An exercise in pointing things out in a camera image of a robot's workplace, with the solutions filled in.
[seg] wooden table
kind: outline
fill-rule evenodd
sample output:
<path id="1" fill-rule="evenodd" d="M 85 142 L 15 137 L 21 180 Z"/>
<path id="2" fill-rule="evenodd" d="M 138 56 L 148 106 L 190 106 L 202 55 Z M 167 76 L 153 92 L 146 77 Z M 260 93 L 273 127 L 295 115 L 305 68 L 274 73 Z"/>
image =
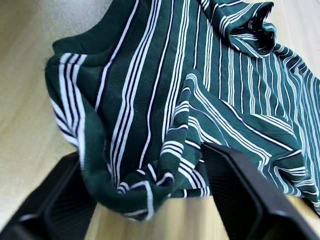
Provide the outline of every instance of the wooden table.
<path id="1" fill-rule="evenodd" d="M 45 86 L 51 44 L 92 27 L 110 1 L 0 1 L 0 229 L 57 161 L 74 151 L 56 127 Z M 270 19 L 278 29 L 278 42 L 295 50 L 320 76 L 317 0 L 276 0 Z M 300 199 L 289 199 L 320 235 L 320 218 Z M 207 197 L 171 199 L 147 223 L 130 222 L 98 205 L 87 239 L 228 237 L 212 198 Z"/>

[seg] green fabric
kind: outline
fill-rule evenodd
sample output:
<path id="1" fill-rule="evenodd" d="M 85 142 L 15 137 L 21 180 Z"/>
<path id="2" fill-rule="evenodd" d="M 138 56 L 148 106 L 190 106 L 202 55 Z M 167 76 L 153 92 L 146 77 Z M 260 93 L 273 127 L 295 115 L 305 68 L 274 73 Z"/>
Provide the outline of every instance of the green fabric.
<path id="1" fill-rule="evenodd" d="M 114 0 L 91 30 L 53 44 L 55 118 L 97 201 L 148 220 L 168 198 L 209 196 L 207 142 L 244 152 L 320 213 L 319 80 L 276 44 L 272 7 Z"/>

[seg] white stripe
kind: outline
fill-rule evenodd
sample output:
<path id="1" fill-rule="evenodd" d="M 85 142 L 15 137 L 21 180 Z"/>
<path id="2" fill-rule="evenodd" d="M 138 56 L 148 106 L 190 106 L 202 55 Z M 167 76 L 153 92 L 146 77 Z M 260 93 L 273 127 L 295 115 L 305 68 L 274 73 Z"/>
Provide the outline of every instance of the white stripe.
<path id="1" fill-rule="evenodd" d="M 187 79 L 191 79 L 194 83 L 194 96 L 196 99 L 203 104 L 203 106 L 208 110 L 210 115 L 212 115 L 217 122 L 223 127 L 223 129 L 235 140 L 238 141 L 239 144 L 244 146 L 249 151 L 257 154 L 263 160 L 263 167 L 268 164 L 271 154 L 268 153 L 261 147 L 258 147 L 254 143 L 250 142 L 248 139 L 243 137 L 236 129 L 234 129 L 228 121 L 219 113 L 219 111 L 211 104 L 211 102 L 206 99 L 206 97 L 201 93 L 198 87 L 197 76 L 193 73 L 190 73 L 186 77 Z"/>
<path id="2" fill-rule="evenodd" d="M 84 63 L 87 55 L 82 55 L 77 63 L 78 67 Z M 77 79 L 79 69 L 74 68 L 74 77 L 73 79 Z M 79 110 L 79 123 L 78 123 L 78 132 L 77 132 L 77 138 L 78 138 L 78 153 L 79 153 L 79 162 L 80 166 L 83 168 L 85 164 L 85 152 L 86 152 L 86 142 L 85 142 L 85 124 L 86 124 L 86 113 L 85 113 L 85 108 L 84 104 L 82 101 L 82 96 L 80 93 L 79 88 L 76 86 L 76 84 L 73 85 L 74 87 L 74 92 L 75 92 L 75 100 L 78 105 L 78 110 Z"/>
<path id="3" fill-rule="evenodd" d="M 67 125 L 62 122 L 59 118 L 55 118 L 56 124 L 59 126 L 59 128 L 61 128 L 62 130 L 64 130 L 65 132 L 67 132 L 70 136 L 73 136 L 73 133 L 68 129 Z"/>
<path id="4" fill-rule="evenodd" d="M 178 106 L 175 107 L 176 110 L 180 110 L 181 108 L 189 107 L 189 102 L 188 101 L 183 101 L 181 102 Z"/>
<path id="5" fill-rule="evenodd" d="M 129 185 L 126 183 L 126 182 L 121 182 L 120 184 L 119 184 L 119 186 L 121 187 L 124 187 L 124 189 L 128 192 L 129 190 L 130 190 L 130 187 L 129 187 Z"/>
<path id="6" fill-rule="evenodd" d="M 148 169 L 153 177 L 153 180 L 156 182 L 157 181 L 157 176 L 156 176 L 156 173 L 154 171 L 154 168 L 152 167 L 152 165 L 149 163 L 148 164 Z"/>
<path id="7" fill-rule="evenodd" d="M 181 78 L 182 78 L 182 68 L 185 59 L 185 49 L 186 49 L 186 41 L 187 41 L 187 31 L 189 26 L 189 8 L 190 8 L 190 0 L 184 0 L 182 7 L 182 17 L 179 29 L 179 37 L 178 37 L 178 45 L 177 51 L 175 55 L 174 65 L 173 65 L 173 73 L 172 79 L 170 83 L 170 88 L 168 92 L 168 96 L 165 103 L 164 108 L 164 121 L 162 125 L 162 142 L 165 141 L 165 136 L 167 134 L 167 130 L 172 121 L 172 111 L 175 109 L 175 104 L 178 97 L 178 88 L 180 86 Z"/>
<path id="8" fill-rule="evenodd" d="M 199 28 L 200 28 L 200 11 L 201 7 L 198 6 L 198 13 L 196 17 L 196 33 L 195 33 L 195 43 L 194 43 L 194 63 L 193 63 L 193 69 L 196 69 L 197 67 L 197 55 L 198 55 L 198 37 L 199 37 Z"/>
<path id="9" fill-rule="evenodd" d="M 176 156 L 178 159 L 181 158 L 181 154 L 179 154 L 178 152 L 176 152 L 172 149 L 163 149 L 160 153 L 160 157 L 165 153 L 172 154 L 172 155 Z"/>
<path id="10" fill-rule="evenodd" d="M 60 58 L 59 63 L 59 86 L 60 86 L 60 96 L 62 105 L 65 111 L 65 117 L 66 117 L 66 124 L 69 129 L 71 129 L 72 126 L 72 119 L 71 119 L 71 113 L 69 111 L 69 103 L 68 103 L 68 97 L 67 97 L 67 91 L 66 91 L 66 82 L 65 82 L 65 67 L 66 67 L 66 61 L 71 56 L 71 53 L 65 53 Z"/>
<path id="11" fill-rule="evenodd" d="M 114 127 L 110 147 L 110 159 L 112 160 L 111 167 L 113 170 L 113 183 L 115 184 L 115 186 L 118 186 L 121 178 L 120 165 L 126 147 L 129 130 L 134 119 L 134 100 L 136 97 L 142 68 L 144 66 L 150 42 L 156 28 L 161 2 L 162 0 L 159 0 L 155 4 L 155 1 L 152 1 L 147 27 L 137 49 L 135 50 L 133 58 L 131 59 L 129 69 L 123 85 L 122 103 Z"/>
<path id="12" fill-rule="evenodd" d="M 163 147 L 166 145 L 174 145 L 177 146 L 178 148 L 181 148 L 182 150 L 184 149 L 184 145 L 178 141 L 166 141 L 165 143 L 163 143 Z"/>
<path id="13" fill-rule="evenodd" d="M 78 140 L 70 135 L 65 134 L 64 132 L 62 133 L 63 137 L 72 145 L 75 147 L 78 147 Z"/>
<path id="14" fill-rule="evenodd" d="M 78 113 L 77 113 L 77 109 L 76 109 L 76 105 L 75 105 L 75 98 L 74 98 L 74 93 L 73 93 L 73 89 L 74 89 L 74 83 L 73 83 L 73 79 L 75 77 L 74 74 L 72 74 L 72 80 L 70 78 L 71 75 L 71 67 L 74 63 L 76 63 L 76 60 L 78 58 L 78 54 L 73 55 L 73 57 L 70 59 L 70 61 L 68 62 L 67 66 L 66 66 L 66 81 L 67 81 L 67 86 L 68 86 L 68 98 L 70 101 L 70 111 L 72 112 L 73 115 L 73 123 L 71 124 L 71 128 L 72 128 L 72 132 L 73 135 L 76 136 L 76 132 L 75 132 L 75 128 L 77 126 L 78 123 Z"/>
<path id="15" fill-rule="evenodd" d="M 140 186 L 145 186 L 145 190 L 146 190 L 146 202 L 147 202 L 147 209 L 148 209 L 148 214 L 145 217 L 145 220 L 150 220 L 152 218 L 152 216 L 155 213 L 154 210 L 154 195 L 152 193 L 151 187 L 150 187 L 150 183 L 148 181 L 141 181 L 138 182 L 134 185 L 131 186 L 130 189 L 135 189 L 137 187 Z"/>
<path id="16" fill-rule="evenodd" d="M 191 162 L 189 162 L 188 160 L 186 160 L 185 158 L 181 158 L 180 161 L 182 163 L 184 163 L 185 165 L 187 165 L 189 168 L 194 169 L 196 166 L 194 164 L 192 164 Z"/>
<path id="17" fill-rule="evenodd" d="M 202 186 L 202 183 L 204 183 L 203 177 L 195 169 L 190 168 L 182 161 L 180 162 L 179 166 L 180 168 L 183 167 L 185 171 L 190 175 L 190 178 L 192 178 L 193 182 L 196 183 L 197 188 L 205 187 L 205 184 L 204 186 Z"/>
<path id="18" fill-rule="evenodd" d="M 168 132 L 171 131 L 171 130 L 179 130 L 179 129 L 187 129 L 187 130 L 188 130 L 188 125 L 182 124 L 182 125 L 180 125 L 180 126 L 178 126 L 178 127 L 170 127 L 170 128 L 168 129 Z"/>
<path id="19" fill-rule="evenodd" d="M 110 58 L 108 64 L 103 69 L 102 77 L 101 77 L 101 83 L 100 83 L 99 90 L 98 90 L 98 95 L 97 95 L 96 101 L 95 101 L 94 110 L 96 110 L 96 111 L 98 110 L 99 105 L 100 105 L 101 96 L 102 96 L 102 93 L 103 93 L 103 90 L 104 90 L 104 87 L 105 87 L 105 83 L 106 83 L 107 72 L 109 70 L 109 67 L 113 63 L 113 60 L 115 59 L 116 55 L 118 54 L 118 51 L 119 51 L 119 49 L 120 49 L 120 47 L 121 47 L 121 45 L 122 45 L 122 43 L 123 43 L 123 41 L 124 41 L 124 39 L 125 39 L 125 37 L 127 35 L 127 32 L 128 32 L 129 26 L 131 24 L 131 21 L 132 21 L 134 15 L 136 13 L 136 10 L 137 10 L 137 7 L 138 7 L 138 3 L 139 3 L 139 0 L 136 0 L 135 1 L 135 5 L 134 5 L 133 10 L 132 10 L 132 13 L 131 13 L 131 15 L 130 15 L 130 17 L 129 17 L 126 25 L 125 25 L 123 33 L 121 35 L 121 38 L 119 39 L 119 42 L 118 42 L 118 44 L 117 44 L 117 46 L 116 46 L 116 48 L 115 48 L 115 50 L 114 50 L 114 52 L 113 52 L 113 54 L 112 54 L 112 56 Z"/>
<path id="20" fill-rule="evenodd" d="M 189 122 L 188 124 L 195 128 L 195 130 L 198 132 L 198 135 L 201 139 L 201 142 L 207 142 L 207 143 L 215 143 L 218 145 L 223 145 L 219 140 L 215 139 L 214 137 L 212 137 L 211 135 L 209 135 L 208 133 L 206 133 L 202 128 L 200 123 L 198 122 L 198 119 L 196 119 L 195 117 L 189 116 Z"/>
<path id="21" fill-rule="evenodd" d="M 290 157 L 292 157 L 292 156 L 295 156 L 295 155 L 300 154 L 301 152 L 302 152 L 302 150 L 301 150 L 301 149 L 299 149 L 299 150 L 297 150 L 297 151 L 295 151 L 295 152 L 293 152 L 293 153 L 291 153 L 291 154 L 289 154 L 289 155 L 287 155 L 287 156 L 280 157 L 280 158 L 278 158 L 277 160 L 290 158 Z"/>
<path id="22" fill-rule="evenodd" d="M 286 122 L 282 121 L 279 118 L 276 118 L 274 116 L 267 116 L 267 115 L 260 115 L 260 114 L 252 114 L 252 116 L 255 116 L 256 118 L 259 118 L 271 125 L 274 125 L 285 132 L 291 134 L 292 136 L 296 137 L 294 131 L 291 129 L 290 125 L 287 124 Z"/>
<path id="23" fill-rule="evenodd" d="M 162 178 L 161 180 L 159 180 L 159 181 L 156 183 L 156 185 L 159 186 L 159 185 L 163 184 L 167 178 L 171 178 L 173 181 L 175 181 L 175 178 L 174 178 L 174 176 L 172 175 L 172 173 L 166 172 L 166 173 L 163 175 L 163 178 Z"/>
<path id="24" fill-rule="evenodd" d="M 194 180 L 191 178 L 191 176 L 190 176 L 184 169 L 182 169 L 181 167 L 179 167 L 179 168 L 178 168 L 178 172 L 181 173 L 183 176 L 186 177 L 186 179 L 189 180 L 189 183 L 190 183 L 190 185 L 191 185 L 191 187 L 192 187 L 193 189 L 196 189 L 196 188 L 197 188 Z"/>
<path id="25" fill-rule="evenodd" d="M 150 127 L 151 109 L 152 109 L 152 106 L 153 106 L 153 103 L 154 103 L 154 99 L 155 99 L 155 95 L 156 95 L 156 91 L 157 91 L 157 88 L 158 88 L 158 82 L 159 82 L 159 79 L 160 79 L 162 65 L 163 65 L 163 62 L 164 62 L 164 59 L 165 59 L 165 55 L 166 55 L 166 49 L 168 48 L 168 44 L 169 44 L 170 32 L 171 32 L 172 21 L 173 21 L 173 15 L 174 15 L 174 0 L 171 0 L 170 23 L 169 23 L 168 32 L 167 32 L 167 35 L 166 35 L 166 41 L 165 41 L 164 49 L 163 49 L 162 56 L 161 56 L 161 59 L 160 59 L 160 63 L 159 63 L 159 66 L 158 66 L 158 72 L 157 72 L 156 79 L 155 79 L 155 82 L 154 82 L 154 88 L 153 88 L 153 92 L 152 92 L 152 96 L 151 96 L 151 100 L 150 100 L 150 104 L 149 104 L 149 108 L 148 108 L 147 119 L 146 119 L 148 135 L 147 135 L 146 142 L 144 144 L 144 148 L 143 148 L 142 154 L 140 156 L 139 168 L 142 167 L 142 164 L 143 164 L 143 161 L 144 161 L 144 158 L 145 158 L 145 155 L 146 155 L 146 152 L 147 152 L 147 149 L 149 147 L 150 140 L 151 140 L 151 127 Z"/>
<path id="26" fill-rule="evenodd" d="M 213 26 L 210 22 L 206 21 L 206 41 L 205 41 L 205 57 L 204 57 L 204 75 L 203 75 L 203 85 L 205 89 L 210 90 L 211 84 L 211 59 L 212 59 L 212 45 L 213 45 Z"/>
<path id="27" fill-rule="evenodd" d="M 78 89 L 77 78 L 78 78 L 79 69 L 80 69 L 80 66 L 86 60 L 86 58 L 87 58 L 87 55 L 81 55 L 78 62 L 76 62 L 76 64 L 73 66 L 72 83 L 73 83 L 74 89 Z M 72 131 L 74 133 L 76 132 L 78 121 L 79 121 L 79 116 L 78 116 L 78 114 L 76 114 L 74 117 L 74 122 L 73 122 L 73 126 L 72 126 Z"/>
<path id="28" fill-rule="evenodd" d="M 66 117 L 64 115 L 64 113 L 62 112 L 61 108 L 56 104 L 55 101 L 53 101 L 53 99 L 50 97 L 50 102 L 52 105 L 53 110 L 55 111 L 56 114 L 58 114 L 58 116 L 63 120 L 64 124 L 67 124 L 67 120 Z"/>
<path id="29" fill-rule="evenodd" d="M 178 111 L 175 111 L 174 114 L 173 114 L 173 117 L 175 118 L 178 114 L 183 113 L 183 112 L 189 112 L 189 108 L 185 107 L 185 108 L 182 108 L 182 109 L 180 109 Z"/>
<path id="30" fill-rule="evenodd" d="M 210 196 L 210 187 L 206 187 L 206 196 L 205 197 L 208 197 Z"/>
<path id="31" fill-rule="evenodd" d="M 146 175 L 145 171 L 142 171 L 141 169 L 136 170 L 138 173 L 141 173 L 142 175 Z"/>
<path id="32" fill-rule="evenodd" d="M 221 99 L 221 91 L 222 91 L 222 37 L 220 37 L 220 56 L 219 56 L 219 99 Z"/>
<path id="33" fill-rule="evenodd" d="M 234 50 L 228 48 L 228 103 L 235 105 L 235 72 L 234 72 Z"/>
<path id="34" fill-rule="evenodd" d="M 192 141 L 185 140 L 184 142 L 185 142 L 186 144 L 188 144 L 188 145 L 194 146 L 196 149 L 201 150 L 201 147 L 200 147 L 198 144 L 196 144 L 196 143 L 194 143 L 194 142 L 192 142 Z"/>
<path id="35" fill-rule="evenodd" d="M 250 131 L 254 132 L 255 134 L 259 135 L 260 137 L 270 141 L 270 142 L 273 142 L 274 144 L 277 144 L 278 146 L 280 147 L 283 147 L 284 149 L 287 149 L 288 151 L 293 151 L 293 149 L 291 147 L 289 147 L 288 145 L 285 145 L 279 141 L 277 141 L 276 139 L 273 139 L 273 138 L 270 138 L 268 137 L 267 135 L 264 135 L 262 132 L 259 132 L 255 129 L 253 129 L 251 126 L 249 126 L 248 124 L 246 124 L 243 119 L 238 115 L 238 113 L 234 110 L 234 108 L 229 104 L 227 103 L 226 101 L 223 101 L 221 100 L 222 102 L 224 102 L 228 108 L 233 112 L 233 114 L 235 115 L 235 117 L 242 122 L 242 124 L 247 128 L 249 129 Z"/>
<path id="36" fill-rule="evenodd" d="M 148 212 L 148 209 L 141 209 L 141 210 L 137 210 L 137 211 L 134 211 L 134 212 L 127 212 L 127 213 L 124 213 L 124 215 L 126 217 L 136 217 L 137 215 L 140 215 L 140 214 L 145 214 Z"/>

